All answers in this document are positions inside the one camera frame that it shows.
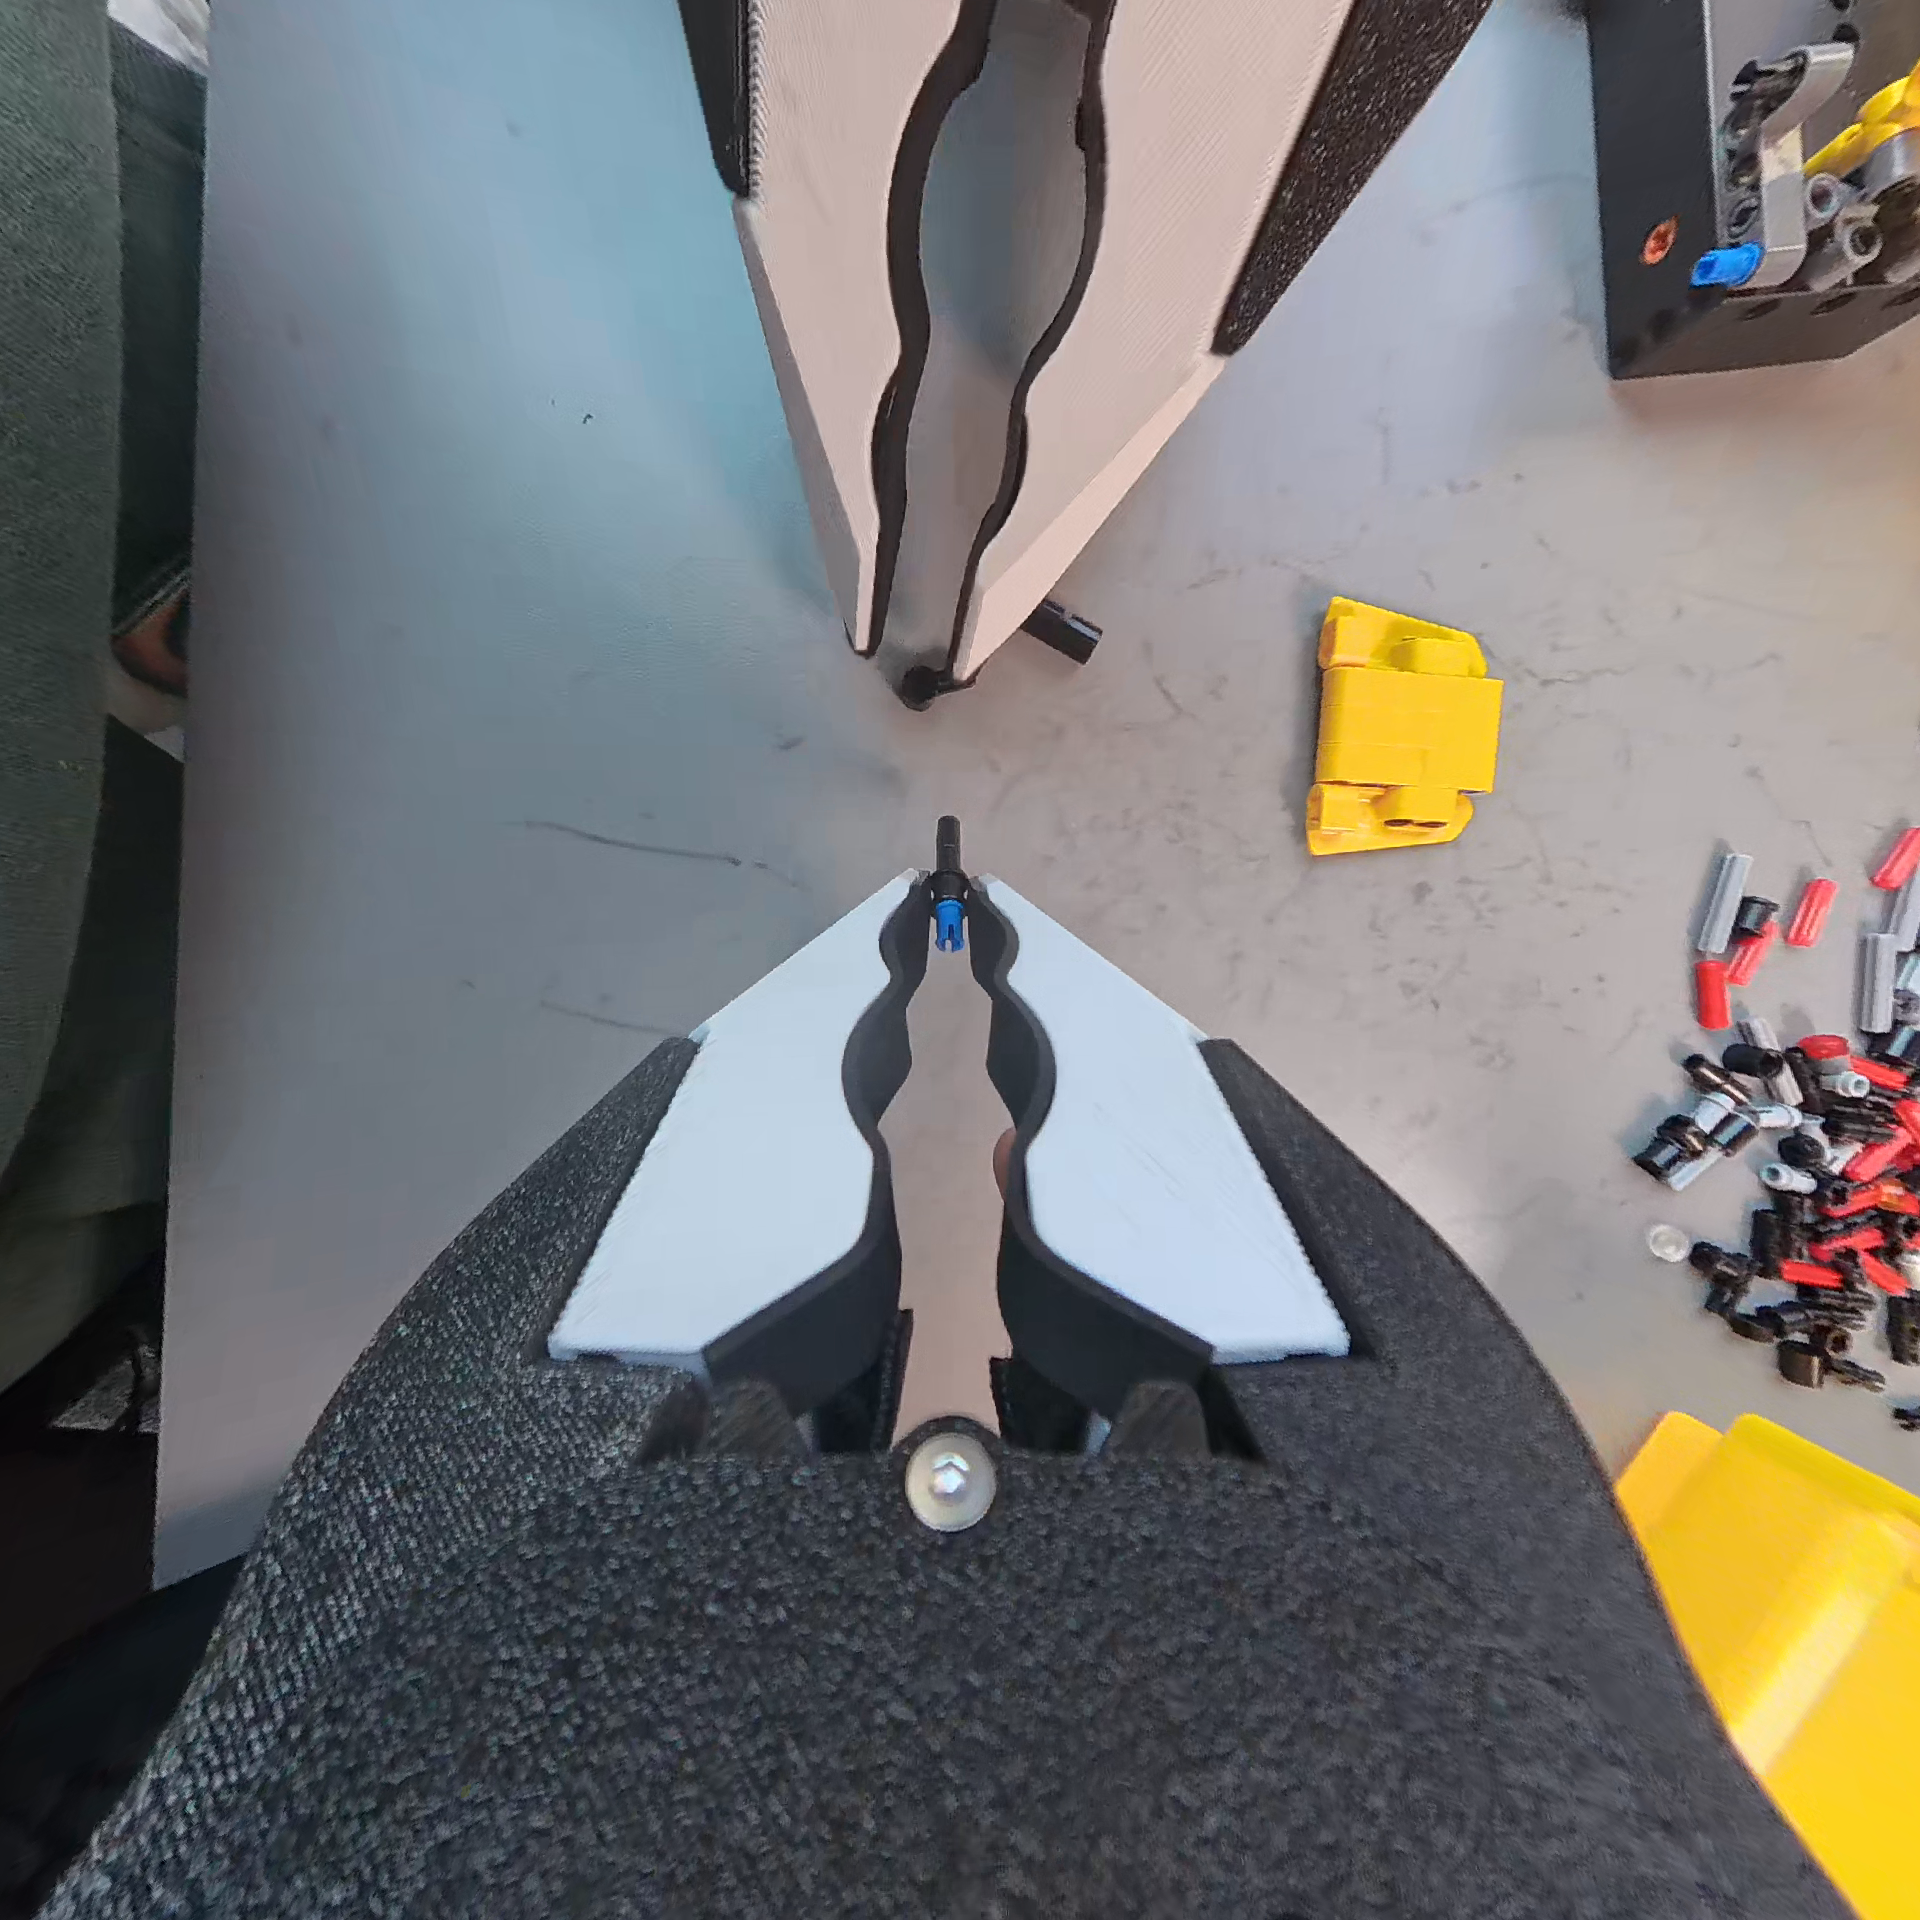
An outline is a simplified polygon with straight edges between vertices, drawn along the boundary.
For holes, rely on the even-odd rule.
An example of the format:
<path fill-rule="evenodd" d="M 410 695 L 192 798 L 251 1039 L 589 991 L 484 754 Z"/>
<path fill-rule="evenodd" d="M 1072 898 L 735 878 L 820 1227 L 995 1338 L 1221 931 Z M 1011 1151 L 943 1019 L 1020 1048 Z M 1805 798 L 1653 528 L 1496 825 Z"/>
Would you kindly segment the pile of small lego pieces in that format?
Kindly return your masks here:
<path fill-rule="evenodd" d="M 1834 926 L 1839 878 L 1804 871 L 1786 903 L 1753 859 L 1719 849 L 1691 918 L 1683 1097 L 1631 1167 L 1667 1200 L 1719 1169 L 1753 1186 L 1734 1238 L 1653 1226 L 1647 1251 L 1691 1273 L 1698 1307 L 1759 1345 L 1804 1390 L 1885 1398 L 1918 1432 L 1918 825 L 1867 878 L 1852 1007 L 1834 1025 L 1772 1021 L 1750 999 L 1777 955 L 1808 957 Z"/>

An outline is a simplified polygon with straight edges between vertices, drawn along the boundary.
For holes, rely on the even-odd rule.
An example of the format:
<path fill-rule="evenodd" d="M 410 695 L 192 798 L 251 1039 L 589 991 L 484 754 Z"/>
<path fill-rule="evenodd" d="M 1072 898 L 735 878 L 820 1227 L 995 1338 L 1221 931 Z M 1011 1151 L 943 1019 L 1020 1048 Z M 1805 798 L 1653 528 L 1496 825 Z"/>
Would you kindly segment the lego model on black base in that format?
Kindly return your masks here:
<path fill-rule="evenodd" d="M 1918 3 L 1587 3 L 1612 379 L 1918 327 Z"/>

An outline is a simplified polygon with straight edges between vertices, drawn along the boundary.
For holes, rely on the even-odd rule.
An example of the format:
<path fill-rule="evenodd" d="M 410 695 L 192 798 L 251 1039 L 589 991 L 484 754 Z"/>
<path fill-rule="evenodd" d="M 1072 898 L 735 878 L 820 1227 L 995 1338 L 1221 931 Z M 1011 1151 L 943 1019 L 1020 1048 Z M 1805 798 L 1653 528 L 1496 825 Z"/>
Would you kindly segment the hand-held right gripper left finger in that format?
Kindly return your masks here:
<path fill-rule="evenodd" d="M 553 1358 L 869 1364 L 900 1283 L 878 1116 L 921 978 L 924 874 L 894 874 L 691 1033 Z"/>

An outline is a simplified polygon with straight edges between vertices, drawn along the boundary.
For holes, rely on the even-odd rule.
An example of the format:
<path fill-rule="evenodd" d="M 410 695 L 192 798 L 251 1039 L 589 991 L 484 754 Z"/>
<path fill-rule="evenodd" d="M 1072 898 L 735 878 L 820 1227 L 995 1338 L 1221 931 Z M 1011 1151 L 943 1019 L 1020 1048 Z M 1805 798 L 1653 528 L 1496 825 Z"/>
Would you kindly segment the yellow lego subassembly blue pins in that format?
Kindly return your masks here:
<path fill-rule="evenodd" d="M 1501 683 L 1479 636 L 1336 594 L 1316 667 L 1311 855 L 1459 840 L 1500 769 Z"/>

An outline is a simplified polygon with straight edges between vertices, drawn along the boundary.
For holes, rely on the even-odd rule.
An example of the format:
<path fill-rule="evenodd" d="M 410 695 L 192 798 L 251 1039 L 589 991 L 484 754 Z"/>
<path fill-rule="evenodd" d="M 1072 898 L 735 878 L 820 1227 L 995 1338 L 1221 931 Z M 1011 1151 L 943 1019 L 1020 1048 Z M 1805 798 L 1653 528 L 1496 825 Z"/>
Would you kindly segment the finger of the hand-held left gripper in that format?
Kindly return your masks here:
<path fill-rule="evenodd" d="M 1085 237 L 1009 398 L 947 674 L 974 683 L 1226 365 L 1227 294 L 1349 3 L 1101 3 L 1085 56 Z"/>
<path fill-rule="evenodd" d="M 849 648 L 881 648 L 930 354 L 921 254 L 942 127 L 995 3 L 748 3 L 748 280 Z"/>

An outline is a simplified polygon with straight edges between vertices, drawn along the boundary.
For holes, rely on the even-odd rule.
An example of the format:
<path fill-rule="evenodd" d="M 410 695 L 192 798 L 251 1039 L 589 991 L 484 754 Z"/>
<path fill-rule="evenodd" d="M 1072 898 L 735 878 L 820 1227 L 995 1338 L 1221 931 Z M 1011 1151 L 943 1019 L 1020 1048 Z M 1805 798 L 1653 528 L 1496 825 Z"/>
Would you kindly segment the yellow storage bin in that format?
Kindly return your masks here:
<path fill-rule="evenodd" d="M 1918 1497 L 1670 1412 L 1621 1510 L 1742 1760 L 1859 1916 L 1918 1916 Z"/>

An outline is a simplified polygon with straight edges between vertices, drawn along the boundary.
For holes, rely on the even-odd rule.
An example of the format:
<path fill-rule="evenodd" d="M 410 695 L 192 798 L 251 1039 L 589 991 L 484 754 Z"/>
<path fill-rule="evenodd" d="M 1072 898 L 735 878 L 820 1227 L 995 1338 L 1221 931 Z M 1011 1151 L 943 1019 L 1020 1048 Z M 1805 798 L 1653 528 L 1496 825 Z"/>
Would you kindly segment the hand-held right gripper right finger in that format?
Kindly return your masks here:
<path fill-rule="evenodd" d="M 1207 1034 L 1004 878 L 978 878 L 986 1070 L 1015 1135 L 995 1294 L 1028 1364 L 1343 1358 Z"/>

